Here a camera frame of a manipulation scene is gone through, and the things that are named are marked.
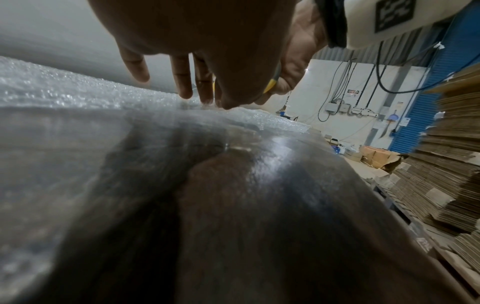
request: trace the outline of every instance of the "bubble wrap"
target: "bubble wrap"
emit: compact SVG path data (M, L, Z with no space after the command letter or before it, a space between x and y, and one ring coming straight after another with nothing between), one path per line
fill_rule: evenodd
M198 98L185 101L177 94L114 83L104 79L57 70L20 60L0 57L0 107L103 108L147 111L216 111L238 121L284 131L305 132L310 126L262 110L236 108L224 111L203 106Z

